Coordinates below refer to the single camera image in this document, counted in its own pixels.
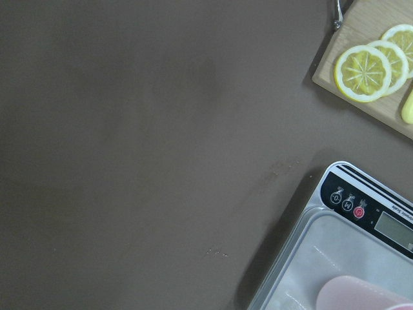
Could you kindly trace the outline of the silver digital kitchen scale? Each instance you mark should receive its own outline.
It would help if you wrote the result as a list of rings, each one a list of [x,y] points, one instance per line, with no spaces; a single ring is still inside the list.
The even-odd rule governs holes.
[[[323,173],[249,308],[315,309],[340,276],[412,301],[412,203],[346,161]]]

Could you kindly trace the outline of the pink plastic cup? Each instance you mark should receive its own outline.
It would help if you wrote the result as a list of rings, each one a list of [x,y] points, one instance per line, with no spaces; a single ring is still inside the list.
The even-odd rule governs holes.
[[[321,288],[316,309],[412,309],[412,300],[353,276],[339,276]]]

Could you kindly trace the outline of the lemon slice front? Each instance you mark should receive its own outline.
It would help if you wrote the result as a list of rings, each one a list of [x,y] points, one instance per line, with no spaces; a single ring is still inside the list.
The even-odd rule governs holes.
[[[392,69],[388,58],[368,45],[343,52],[334,67],[334,81],[348,99],[370,103],[385,95],[390,87]]]

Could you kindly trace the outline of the lemon slice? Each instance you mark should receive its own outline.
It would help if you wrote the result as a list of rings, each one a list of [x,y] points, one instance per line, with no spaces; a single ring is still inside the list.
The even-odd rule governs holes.
[[[409,65],[404,51],[397,44],[385,40],[373,41],[368,46],[378,49],[388,59],[392,77],[385,96],[395,93],[408,79]]]
[[[400,24],[388,29],[381,39],[396,44],[404,52],[408,63],[408,78],[412,78],[412,30],[413,26]]]
[[[348,99],[370,103],[385,95],[390,87],[392,69],[388,58],[368,45],[343,52],[334,67],[334,81]]]

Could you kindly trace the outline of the wooden cutting board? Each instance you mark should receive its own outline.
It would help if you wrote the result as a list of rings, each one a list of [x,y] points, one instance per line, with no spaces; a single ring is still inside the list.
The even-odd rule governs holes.
[[[412,80],[395,93],[371,103],[358,103],[343,95],[334,81],[338,57],[353,46],[379,39],[389,28],[412,24],[412,1],[353,1],[344,14],[343,24],[330,39],[312,77],[315,84],[335,94],[378,121],[412,139],[412,125],[401,118],[401,109],[412,90]]]

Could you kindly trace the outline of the lemon slice middle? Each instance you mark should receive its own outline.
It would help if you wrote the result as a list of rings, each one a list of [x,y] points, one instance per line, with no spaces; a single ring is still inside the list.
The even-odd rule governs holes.
[[[397,44],[385,40],[373,41],[368,46],[378,49],[388,59],[392,77],[385,96],[395,93],[408,79],[409,65],[404,51]]]

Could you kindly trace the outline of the lemon slice back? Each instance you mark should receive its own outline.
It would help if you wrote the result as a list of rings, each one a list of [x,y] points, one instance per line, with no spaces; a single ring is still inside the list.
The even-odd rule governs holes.
[[[412,78],[412,30],[413,26],[400,24],[388,29],[381,39],[396,44],[404,52],[408,63],[408,78]]]

